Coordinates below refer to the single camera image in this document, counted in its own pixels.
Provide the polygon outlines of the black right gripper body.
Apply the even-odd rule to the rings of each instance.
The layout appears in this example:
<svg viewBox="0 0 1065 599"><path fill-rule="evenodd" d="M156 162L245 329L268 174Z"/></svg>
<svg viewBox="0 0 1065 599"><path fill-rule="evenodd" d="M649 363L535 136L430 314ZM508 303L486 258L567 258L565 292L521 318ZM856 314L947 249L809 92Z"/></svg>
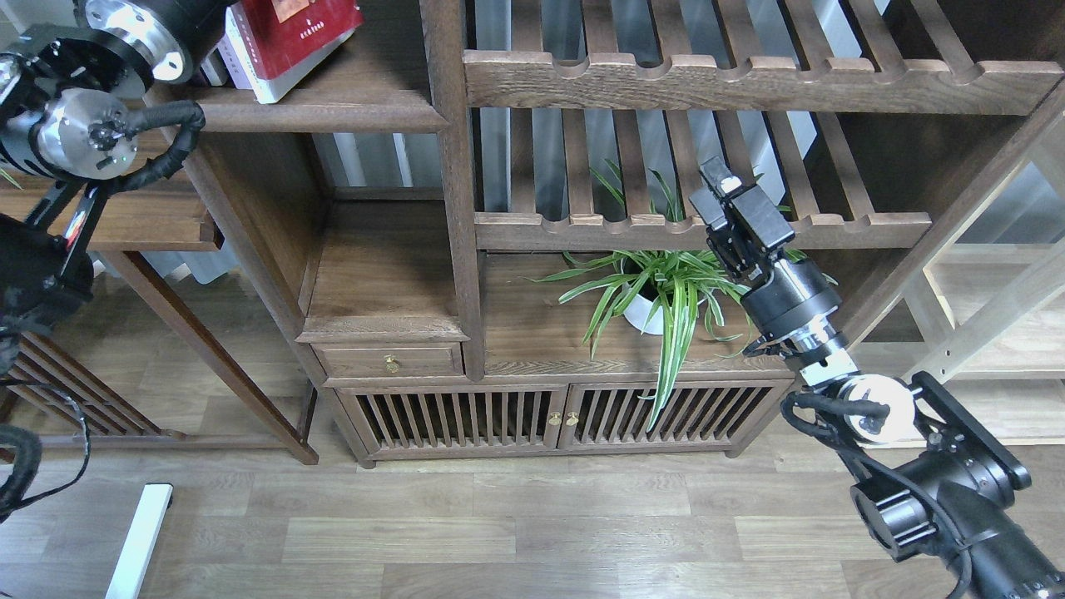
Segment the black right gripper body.
<svg viewBox="0 0 1065 599"><path fill-rule="evenodd" d="M746 352L825 355L837 344L840 335L829 317L840 296L810 259L789 258L794 229L761 187L737 187L723 196L703 187L690 203L731 280L746 287L741 306L760 333Z"/></svg>

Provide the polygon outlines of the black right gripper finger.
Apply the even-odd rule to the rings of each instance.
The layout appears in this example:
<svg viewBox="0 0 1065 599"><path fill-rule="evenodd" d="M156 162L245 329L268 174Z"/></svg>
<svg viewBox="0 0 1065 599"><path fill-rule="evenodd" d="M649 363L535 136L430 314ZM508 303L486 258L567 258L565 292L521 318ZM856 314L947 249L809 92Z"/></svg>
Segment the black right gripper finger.
<svg viewBox="0 0 1065 599"><path fill-rule="evenodd" d="M743 181L730 169L723 156L712 156L704 161L700 166L700 173L716 197L722 200L743 187Z"/></svg>

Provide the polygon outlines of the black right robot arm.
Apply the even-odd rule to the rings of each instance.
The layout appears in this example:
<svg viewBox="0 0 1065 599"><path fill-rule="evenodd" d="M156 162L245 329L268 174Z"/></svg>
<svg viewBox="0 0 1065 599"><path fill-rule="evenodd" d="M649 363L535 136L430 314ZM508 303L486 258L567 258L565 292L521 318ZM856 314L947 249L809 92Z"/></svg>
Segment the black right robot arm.
<svg viewBox="0 0 1065 599"><path fill-rule="evenodd" d="M779 355L801 376L780 410L840 456L870 536L896 562L943 560L954 598L1061 598L1062 570L1007 518L1032 482L1023 464L929 373L862 372L829 320L840 296L810 259L788 257L794 229L777 204L719 156L701 171L690 203L760 331L746 355Z"/></svg>

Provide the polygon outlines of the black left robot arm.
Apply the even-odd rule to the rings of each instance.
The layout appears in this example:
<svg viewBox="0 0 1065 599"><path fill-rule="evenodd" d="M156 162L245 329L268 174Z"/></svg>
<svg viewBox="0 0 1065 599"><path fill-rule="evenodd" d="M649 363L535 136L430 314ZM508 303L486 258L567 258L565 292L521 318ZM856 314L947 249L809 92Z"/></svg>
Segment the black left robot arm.
<svg viewBox="0 0 1065 599"><path fill-rule="evenodd" d="M33 25L2 53L2 163L51 179L23 220L1 220L2 383L26 333L91 302L87 255L112 196L181 171L206 115L193 100L132 109L186 82L222 39L227 1L76 1L76 26Z"/></svg>

